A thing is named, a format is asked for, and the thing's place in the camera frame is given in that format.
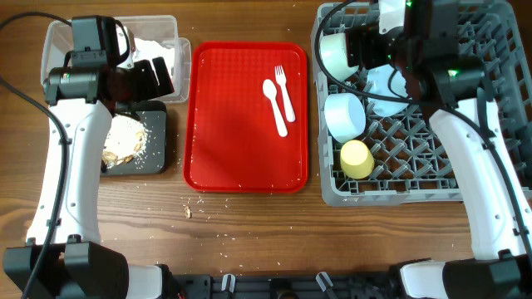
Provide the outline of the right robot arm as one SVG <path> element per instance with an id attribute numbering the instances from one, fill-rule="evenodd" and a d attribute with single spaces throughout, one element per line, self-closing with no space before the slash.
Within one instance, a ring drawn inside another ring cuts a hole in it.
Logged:
<path id="1" fill-rule="evenodd" d="M 473 258 L 420 259 L 344 277 L 351 298 L 528 298 L 531 211 L 500 130 L 495 84 L 463 53 L 457 1 L 404 1 L 345 31 L 352 66 L 391 66 L 405 102 L 421 107 L 450 159 L 470 224 Z"/>

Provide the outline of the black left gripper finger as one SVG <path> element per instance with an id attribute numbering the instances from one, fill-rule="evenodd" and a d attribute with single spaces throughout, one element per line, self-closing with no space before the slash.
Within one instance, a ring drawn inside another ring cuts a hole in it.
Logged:
<path id="1" fill-rule="evenodd" d="M 159 97 L 159 85 L 150 61 L 141 60 L 132 69 L 135 87 L 135 102 Z"/>
<path id="2" fill-rule="evenodd" d="M 152 62 L 158 79 L 158 96 L 167 96 L 173 93 L 175 90 L 170 78 L 170 73 L 165 64 L 165 59 L 162 56 L 159 56 L 154 58 Z"/>

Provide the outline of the white napkin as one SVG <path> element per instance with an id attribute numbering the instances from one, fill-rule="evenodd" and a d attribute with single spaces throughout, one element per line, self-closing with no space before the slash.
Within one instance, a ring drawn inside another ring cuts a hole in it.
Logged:
<path id="1" fill-rule="evenodd" d="M 133 62 L 149 60 L 162 56 L 165 59 L 165 64 L 170 73 L 170 77 L 173 77 L 173 69 L 175 63 L 175 49 L 166 48 L 161 46 L 155 41 L 145 41 L 140 38 L 135 38 L 135 51 L 133 54 Z"/>

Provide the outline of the light blue bowl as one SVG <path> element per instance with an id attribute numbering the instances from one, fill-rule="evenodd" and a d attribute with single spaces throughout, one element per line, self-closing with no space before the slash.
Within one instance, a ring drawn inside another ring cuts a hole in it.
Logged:
<path id="1" fill-rule="evenodd" d="M 366 128 L 366 114 L 357 96 L 351 93 L 329 95 L 324 104 L 328 131 L 339 143 L 356 139 Z"/>

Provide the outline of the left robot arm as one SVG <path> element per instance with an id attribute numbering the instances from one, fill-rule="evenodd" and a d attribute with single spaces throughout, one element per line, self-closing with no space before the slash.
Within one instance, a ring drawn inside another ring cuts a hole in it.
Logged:
<path id="1" fill-rule="evenodd" d="M 117 102 L 173 91 L 163 58 L 131 69 L 107 61 L 53 69 L 45 81 L 50 120 L 38 209 L 22 247 L 7 248 L 3 270 L 25 298 L 168 298 L 168 267 L 130 265 L 101 245 L 97 197 L 101 156 Z"/>

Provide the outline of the yellow plastic cup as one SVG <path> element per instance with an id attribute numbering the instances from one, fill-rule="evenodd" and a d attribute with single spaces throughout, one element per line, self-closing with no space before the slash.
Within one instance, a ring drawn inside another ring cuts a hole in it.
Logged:
<path id="1" fill-rule="evenodd" d="M 372 173 L 375 160 L 363 142 L 350 140 L 341 148 L 340 164 L 347 177 L 364 179 Z"/>

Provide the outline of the brown food scraps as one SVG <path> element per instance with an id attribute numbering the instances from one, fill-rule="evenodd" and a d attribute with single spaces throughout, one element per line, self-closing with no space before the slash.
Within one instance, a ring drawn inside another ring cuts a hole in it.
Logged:
<path id="1" fill-rule="evenodd" d="M 127 164 L 140 157 L 145 150 L 145 133 L 143 131 L 109 133 L 106 137 L 102 160 L 107 168 Z"/>

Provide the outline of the white plastic spoon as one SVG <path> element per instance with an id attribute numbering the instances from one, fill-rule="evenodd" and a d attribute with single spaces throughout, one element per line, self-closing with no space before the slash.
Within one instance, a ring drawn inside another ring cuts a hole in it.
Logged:
<path id="1" fill-rule="evenodd" d="M 277 89 L 274 83 L 270 79 L 266 79 L 263 82 L 262 89 L 263 89 L 263 94 L 269 99 L 270 104 L 272 106 L 274 122 L 276 125 L 278 135 L 283 138 L 287 137 L 288 129 L 284 123 L 281 111 L 278 107 L 278 102 L 276 99 Z"/>

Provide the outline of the white plastic fork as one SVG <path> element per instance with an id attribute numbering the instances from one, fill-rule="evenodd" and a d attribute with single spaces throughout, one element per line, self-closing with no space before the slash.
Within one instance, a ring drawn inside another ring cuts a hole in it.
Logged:
<path id="1" fill-rule="evenodd" d="M 293 109 L 292 101 L 288 94 L 287 77 L 285 75 L 282 65 L 278 65 L 274 68 L 275 80 L 279 85 L 283 97 L 283 107 L 288 122 L 293 123 L 296 120 L 296 115 Z"/>

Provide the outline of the white rice pile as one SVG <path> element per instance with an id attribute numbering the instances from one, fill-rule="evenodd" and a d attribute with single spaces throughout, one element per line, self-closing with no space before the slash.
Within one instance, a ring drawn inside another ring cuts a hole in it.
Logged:
<path id="1" fill-rule="evenodd" d="M 104 165 L 110 169 L 131 161 L 137 163 L 145 156 L 149 136 L 150 131 L 142 122 L 124 115 L 115 116 L 102 152 Z"/>

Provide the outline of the pale green bowl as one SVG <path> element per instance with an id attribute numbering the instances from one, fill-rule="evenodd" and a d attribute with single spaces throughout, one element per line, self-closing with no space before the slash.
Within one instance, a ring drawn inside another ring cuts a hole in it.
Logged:
<path id="1" fill-rule="evenodd" d="M 345 81 L 358 71 L 347 61 L 347 38 L 344 32 L 323 36 L 319 46 L 323 65 L 338 81 Z"/>

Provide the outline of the light blue plate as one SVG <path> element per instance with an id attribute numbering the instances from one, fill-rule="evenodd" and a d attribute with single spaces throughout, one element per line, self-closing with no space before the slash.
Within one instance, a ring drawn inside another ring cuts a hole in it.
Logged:
<path id="1" fill-rule="evenodd" d="M 399 96 L 408 97 L 405 89 L 406 80 L 399 71 L 392 78 L 392 88 L 388 88 L 388 80 L 394 71 L 395 69 L 389 65 L 379 66 L 369 70 L 367 73 L 367 83 L 371 84 L 371 89 L 368 93 L 393 98 L 398 98 Z M 407 103 L 390 102 L 388 100 L 369 98 L 368 101 L 374 104 L 373 112 L 381 117 L 398 114 L 408 107 Z"/>

